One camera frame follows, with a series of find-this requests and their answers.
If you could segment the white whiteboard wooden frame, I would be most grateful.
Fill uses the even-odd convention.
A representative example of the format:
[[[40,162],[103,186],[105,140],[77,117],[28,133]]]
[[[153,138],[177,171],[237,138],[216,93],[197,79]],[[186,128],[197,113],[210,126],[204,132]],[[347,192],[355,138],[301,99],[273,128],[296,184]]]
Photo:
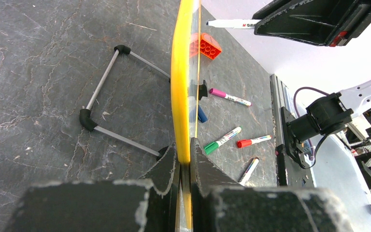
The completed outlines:
[[[191,36],[200,35],[201,2],[183,0],[180,2],[172,39],[171,51],[171,111],[175,133],[175,145],[179,161],[179,216],[184,209],[186,224],[192,227],[192,196],[190,170],[190,142],[197,137],[197,116],[199,97],[200,54],[189,57]],[[116,58],[129,55],[131,50],[118,45],[114,55],[95,89],[89,103],[79,113],[81,125],[88,131],[98,131],[133,145],[150,154],[160,156],[159,151],[149,149],[130,139],[100,127],[91,119],[92,105],[101,90]],[[90,188],[89,196],[99,197],[93,205],[94,217],[85,223],[85,228],[96,232],[145,232],[146,211],[149,190],[153,182],[148,179],[116,180],[110,184],[98,183]]]

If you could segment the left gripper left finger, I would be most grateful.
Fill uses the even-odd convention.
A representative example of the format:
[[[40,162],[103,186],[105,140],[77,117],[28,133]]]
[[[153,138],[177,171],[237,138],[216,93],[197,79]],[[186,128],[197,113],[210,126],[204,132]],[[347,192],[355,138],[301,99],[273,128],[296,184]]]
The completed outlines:
[[[153,182],[146,211],[146,232],[179,230],[179,161],[175,143],[162,148],[157,162],[140,179]]]

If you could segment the blue capped marker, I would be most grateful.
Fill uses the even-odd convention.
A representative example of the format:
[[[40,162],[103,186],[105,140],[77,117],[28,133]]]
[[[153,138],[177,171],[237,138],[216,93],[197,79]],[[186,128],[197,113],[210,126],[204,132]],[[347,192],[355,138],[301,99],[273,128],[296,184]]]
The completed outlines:
[[[217,19],[207,21],[206,25],[225,29],[254,29],[259,22],[256,19]]]

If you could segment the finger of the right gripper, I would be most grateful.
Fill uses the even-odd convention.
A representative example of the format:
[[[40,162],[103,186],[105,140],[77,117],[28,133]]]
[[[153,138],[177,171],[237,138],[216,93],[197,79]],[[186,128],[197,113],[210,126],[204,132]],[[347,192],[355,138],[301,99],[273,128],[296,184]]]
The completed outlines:
[[[252,16],[252,19],[262,20],[269,15],[273,15],[279,18],[287,18],[287,9],[294,3],[294,0],[273,0],[272,2],[255,12]]]
[[[295,0],[288,17],[260,20],[255,34],[314,46],[345,46],[371,23],[371,0]]]

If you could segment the blue marker cap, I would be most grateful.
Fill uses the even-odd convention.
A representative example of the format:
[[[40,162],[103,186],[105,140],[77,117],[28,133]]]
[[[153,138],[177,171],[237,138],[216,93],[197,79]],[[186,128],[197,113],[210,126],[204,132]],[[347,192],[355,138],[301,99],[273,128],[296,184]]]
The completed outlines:
[[[201,123],[205,123],[208,120],[208,117],[206,116],[205,112],[201,108],[201,106],[198,106],[198,121]]]

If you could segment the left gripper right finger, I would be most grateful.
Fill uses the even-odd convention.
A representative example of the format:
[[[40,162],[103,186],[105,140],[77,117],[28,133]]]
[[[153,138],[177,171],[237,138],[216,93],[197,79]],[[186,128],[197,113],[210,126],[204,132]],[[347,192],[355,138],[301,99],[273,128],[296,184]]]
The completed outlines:
[[[244,187],[211,161],[198,138],[191,138],[190,157],[193,231],[219,232],[228,210],[221,194]]]

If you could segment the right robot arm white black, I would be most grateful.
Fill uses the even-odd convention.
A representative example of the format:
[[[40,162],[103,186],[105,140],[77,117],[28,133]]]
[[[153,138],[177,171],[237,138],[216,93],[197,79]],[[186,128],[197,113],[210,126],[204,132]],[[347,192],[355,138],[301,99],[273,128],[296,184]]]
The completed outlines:
[[[371,0],[274,0],[253,15],[254,33],[316,46],[344,46],[371,23]],[[287,124],[304,141],[340,131],[371,108],[371,80],[310,104]]]

